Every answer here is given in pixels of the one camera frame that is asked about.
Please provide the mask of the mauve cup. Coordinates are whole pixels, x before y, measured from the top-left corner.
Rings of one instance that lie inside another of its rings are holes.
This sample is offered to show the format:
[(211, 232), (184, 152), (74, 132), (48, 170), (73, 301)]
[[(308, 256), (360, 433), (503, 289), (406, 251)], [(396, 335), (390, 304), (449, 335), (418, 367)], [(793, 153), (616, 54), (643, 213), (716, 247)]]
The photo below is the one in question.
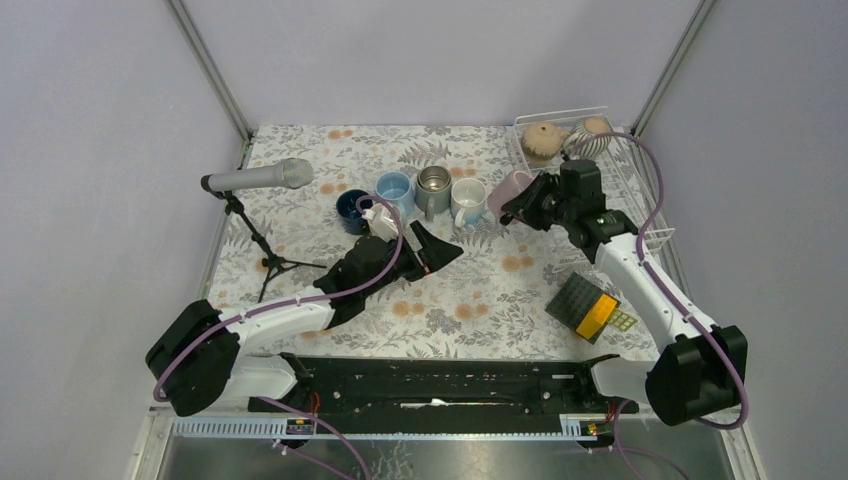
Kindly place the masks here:
[(513, 170), (491, 191), (487, 204), (496, 221), (504, 215), (503, 205), (521, 194), (533, 180), (534, 177), (527, 171)]

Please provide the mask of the white and blue cup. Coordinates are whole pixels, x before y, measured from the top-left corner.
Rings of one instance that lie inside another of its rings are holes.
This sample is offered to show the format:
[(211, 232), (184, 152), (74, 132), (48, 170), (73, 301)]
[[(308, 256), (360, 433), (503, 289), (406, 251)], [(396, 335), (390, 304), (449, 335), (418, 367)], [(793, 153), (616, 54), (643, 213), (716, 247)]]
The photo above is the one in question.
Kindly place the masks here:
[(450, 211), (456, 228), (477, 223), (486, 210), (487, 189), (478, 179), (464, 178), (451, 188)]

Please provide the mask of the grey-green cup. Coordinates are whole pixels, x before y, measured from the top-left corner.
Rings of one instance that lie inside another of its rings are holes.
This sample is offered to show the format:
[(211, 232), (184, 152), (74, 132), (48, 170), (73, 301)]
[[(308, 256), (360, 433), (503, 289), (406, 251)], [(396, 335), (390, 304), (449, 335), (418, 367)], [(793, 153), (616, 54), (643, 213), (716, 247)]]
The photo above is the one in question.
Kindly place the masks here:
[(447, 211), (451, 205), (452, 175), (442, 166), (423, 168), (416, 176), (415, 203), (427, 221)]

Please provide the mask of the light blue cup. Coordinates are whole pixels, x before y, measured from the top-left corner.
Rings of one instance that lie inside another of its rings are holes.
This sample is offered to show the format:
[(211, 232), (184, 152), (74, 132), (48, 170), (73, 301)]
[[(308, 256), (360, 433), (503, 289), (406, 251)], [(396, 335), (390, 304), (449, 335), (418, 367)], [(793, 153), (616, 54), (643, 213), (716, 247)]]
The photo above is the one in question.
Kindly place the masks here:
[(416, 209), (415, 188), (410, 178), (402, 172), (386, 172), (377, 179), (375, 189), (379, 197), (399, 211), (406, 224)]

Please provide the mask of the dark blue cup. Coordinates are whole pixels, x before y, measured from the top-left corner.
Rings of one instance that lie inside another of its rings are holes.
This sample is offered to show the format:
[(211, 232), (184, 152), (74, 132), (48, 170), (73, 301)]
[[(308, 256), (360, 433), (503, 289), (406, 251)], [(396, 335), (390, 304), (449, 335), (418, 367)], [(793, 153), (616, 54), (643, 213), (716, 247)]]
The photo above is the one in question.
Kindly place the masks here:
[[(344, 230), (352, 235), (367, 235), (370, 230), (367, 220), (357, 207), (357, 201), (362, 197), (368, 197), (369, 193), (364, 190), (353, 189), (342, 193), (336, 201), (336, 212), (340, 217)], [(362, 209), (370, 209), (373, 201), (363, 200), (360, 203)]]

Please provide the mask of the black tripod mic stand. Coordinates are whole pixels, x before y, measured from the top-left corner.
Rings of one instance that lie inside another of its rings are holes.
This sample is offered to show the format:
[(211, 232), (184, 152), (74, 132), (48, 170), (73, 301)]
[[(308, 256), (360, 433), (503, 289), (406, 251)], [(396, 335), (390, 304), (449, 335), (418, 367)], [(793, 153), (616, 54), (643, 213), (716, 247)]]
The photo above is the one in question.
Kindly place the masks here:
[(261, 260), (262, 266), (266, 269), (265, 279), (259, 293), (258, 302), (262, 303), (272, 280), (282, 274), (294, 270), (299, 267), (326, 269), (325, 265), (309, 263), (303, 261), (295, 261), (286, 259), (284, 256), (276, 253), (268, 243), (266, 237), (256, 228), (245, 211), (244, 204), (234, 195), (232, 191), (224, 191), (214, 193), (216, 198), (226, 202), (225, 213), (237, 215), (246, 225), (250, 232), (250, 239), (262, 251), (264, 257)]

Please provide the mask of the cream cup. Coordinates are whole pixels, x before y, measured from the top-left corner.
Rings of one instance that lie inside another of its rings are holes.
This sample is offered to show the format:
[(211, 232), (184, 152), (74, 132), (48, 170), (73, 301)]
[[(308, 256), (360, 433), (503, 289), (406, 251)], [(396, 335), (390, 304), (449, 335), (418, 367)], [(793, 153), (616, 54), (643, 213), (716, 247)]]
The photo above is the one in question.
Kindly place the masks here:
[(439, 192), (448, 188), (452, 177), (450, 172), (442, 166), (428, 166), (422, 169), (417, 177), (418, 185), (426, 191)]

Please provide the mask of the silver microphone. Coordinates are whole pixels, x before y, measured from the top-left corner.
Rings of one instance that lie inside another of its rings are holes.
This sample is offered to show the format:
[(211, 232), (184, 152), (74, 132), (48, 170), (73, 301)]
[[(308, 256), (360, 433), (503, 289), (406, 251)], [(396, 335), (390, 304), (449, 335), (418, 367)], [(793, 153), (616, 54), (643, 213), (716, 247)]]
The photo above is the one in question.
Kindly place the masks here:
[(270, 166), (205, 175), (201, 178), (200, 185), (209, 193), (223, 193), (276, 187), (299, 189), (313, 180), (314, 170), (309, 161), (285, 158)]

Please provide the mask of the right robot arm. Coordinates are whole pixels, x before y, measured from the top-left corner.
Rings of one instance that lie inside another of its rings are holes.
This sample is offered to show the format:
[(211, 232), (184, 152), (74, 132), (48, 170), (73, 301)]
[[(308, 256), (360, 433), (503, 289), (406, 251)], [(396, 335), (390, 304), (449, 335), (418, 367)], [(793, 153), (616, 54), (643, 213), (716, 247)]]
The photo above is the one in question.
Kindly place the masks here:
[(624, 212), (608, 208), (594, 162), (569, 160), (556, 174), (538, 174), (501, 211), (504, 225), (563, 227), (571, 244), (621, 290), (660, 353), (654, 363), (620, 357), (595, 363), (573, 386), (579, 407), (597, 412), (618, 397), (649, 404), (669, 426), (694, 420), (713, 428), (720, 425), (709, 415), (738, 407), (738, 418), (723, 427), (744, 425), (750, 411), (746, 337), (736, 326), (717, 325), (655, 268), (643, 230)]

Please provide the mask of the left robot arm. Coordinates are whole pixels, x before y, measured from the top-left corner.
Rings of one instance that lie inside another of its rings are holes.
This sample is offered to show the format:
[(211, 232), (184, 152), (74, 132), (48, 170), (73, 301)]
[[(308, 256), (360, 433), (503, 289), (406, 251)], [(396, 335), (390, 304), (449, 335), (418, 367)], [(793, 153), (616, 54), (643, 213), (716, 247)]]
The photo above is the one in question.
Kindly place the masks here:
[(304, 407), (311, 387), (273, 344), (343, 325), (364, 311), (370, 295), (398, 280), (418, 281), (464, 252), (418, 221), (411, 229), (419, 250), (407, 240), (362, 237), (325, 275), (286, 299), (229, 309), (206, 299), (186, 306), (145, 356), (155, 401), (181, 417), (219, 400), (252, 397), (272, 398), (288, 411)]

